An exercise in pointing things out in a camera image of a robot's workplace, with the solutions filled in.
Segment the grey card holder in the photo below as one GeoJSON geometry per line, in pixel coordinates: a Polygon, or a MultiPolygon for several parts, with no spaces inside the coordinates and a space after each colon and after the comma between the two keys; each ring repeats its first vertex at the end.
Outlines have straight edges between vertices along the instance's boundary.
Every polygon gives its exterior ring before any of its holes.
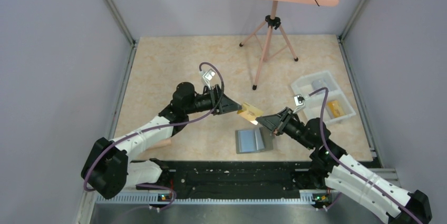
{"type": "Polygon", "coordinates": [[[237,154],[261,153],[274,149],[275,136],[264,127],[236,130],[235,142],[237,154]]]}

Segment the gold credit card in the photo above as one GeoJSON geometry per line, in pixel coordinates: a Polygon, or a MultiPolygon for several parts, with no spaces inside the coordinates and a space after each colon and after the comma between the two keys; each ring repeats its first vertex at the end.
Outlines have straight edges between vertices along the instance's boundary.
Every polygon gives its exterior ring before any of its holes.
{"type": "Polygon", "coordinates": [[[237,111],[237,114],[250,123],[257,125],[258,122],[256,121],[256,119],[260,116],[263,116],[264,111],[255,107],[254,105],[244,102],[241,105],[241,109],[237,111]]]}

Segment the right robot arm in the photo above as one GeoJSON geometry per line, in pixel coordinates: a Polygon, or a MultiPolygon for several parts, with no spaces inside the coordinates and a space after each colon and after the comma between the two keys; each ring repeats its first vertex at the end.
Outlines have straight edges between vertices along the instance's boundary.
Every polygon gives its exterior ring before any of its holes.
{"type": "Polygon", "coordinates": [[[357,202],[382,223],[429,223],[433,216],[428,196],[402,189],[385,180],[329,139],[321,118],[300,121],[290,108],[256,118],[275,135],[286,134],[311,150],[309,181],[315,188],[329,187],[357,202]]]}

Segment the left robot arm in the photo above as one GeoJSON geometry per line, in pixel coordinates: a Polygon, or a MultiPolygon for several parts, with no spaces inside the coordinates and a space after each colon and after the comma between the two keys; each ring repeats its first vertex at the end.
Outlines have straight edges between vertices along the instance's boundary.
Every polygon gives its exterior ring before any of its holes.
{"type": "Polygon", "coordinates": [[[190,114],[221,115],[241,108],[219,85],[205,86],[200,94],[190,82],[178,84],[170,103],[150,122],[122,137],[96,140],[81,171],[85,190],[111,199],[123,188],[141,183],[157,189],[166,187],[168,173],[155,161],[137,161],[138,155],[179,133],[191,123],[190,114]]]}

